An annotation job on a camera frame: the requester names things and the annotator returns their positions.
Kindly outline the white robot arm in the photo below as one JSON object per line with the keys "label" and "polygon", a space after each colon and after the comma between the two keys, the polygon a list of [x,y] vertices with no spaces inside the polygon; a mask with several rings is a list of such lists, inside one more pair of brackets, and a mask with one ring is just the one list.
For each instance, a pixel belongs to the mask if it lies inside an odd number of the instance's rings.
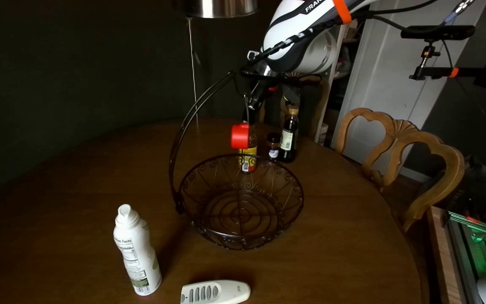
{"label": "white robot arm", "polygon": [[255,80],[245,97],[243,120],[253,124],[267,90],[287,78],[328,71],[338,56],[333,29],[350,24],[375,0],[282,0],[269,24],[262,48],[247,53],[245,76]]}

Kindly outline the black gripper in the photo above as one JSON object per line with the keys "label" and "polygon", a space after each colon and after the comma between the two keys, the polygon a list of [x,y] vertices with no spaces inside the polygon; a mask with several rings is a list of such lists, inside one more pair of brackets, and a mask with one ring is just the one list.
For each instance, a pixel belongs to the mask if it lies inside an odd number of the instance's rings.
{"label": "black gripper", "polygon": [[259,61],[247,64],[242,70],[242,75],[250,81],[248,91],[243,95],[243,122],[257,124],[262,107],[270,98],[272,90],[277,86],[277,73],[265,61]]}

